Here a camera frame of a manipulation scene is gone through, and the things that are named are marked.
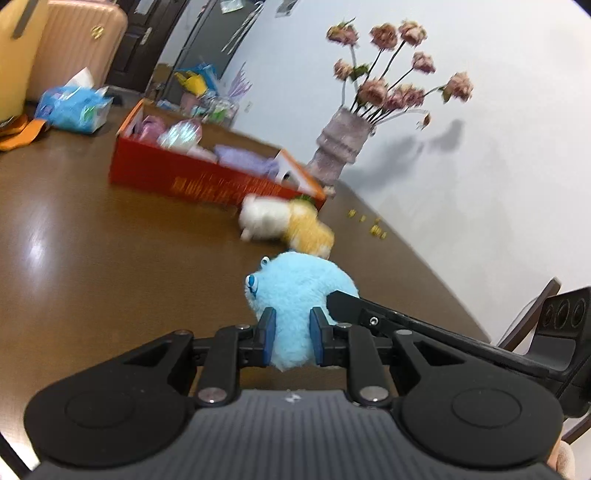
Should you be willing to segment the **person's right hand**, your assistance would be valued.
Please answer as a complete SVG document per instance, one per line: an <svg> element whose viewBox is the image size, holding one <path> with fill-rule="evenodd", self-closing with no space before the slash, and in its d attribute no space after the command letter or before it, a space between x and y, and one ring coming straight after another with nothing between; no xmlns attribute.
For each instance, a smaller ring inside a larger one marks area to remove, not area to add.
<svg viewBox="0 0 591 480"><path fill-rule="evenodd" d="M549 456L547 464L566 480L574 480L576 476L575 456L571 446L559 439Z"/></svg>

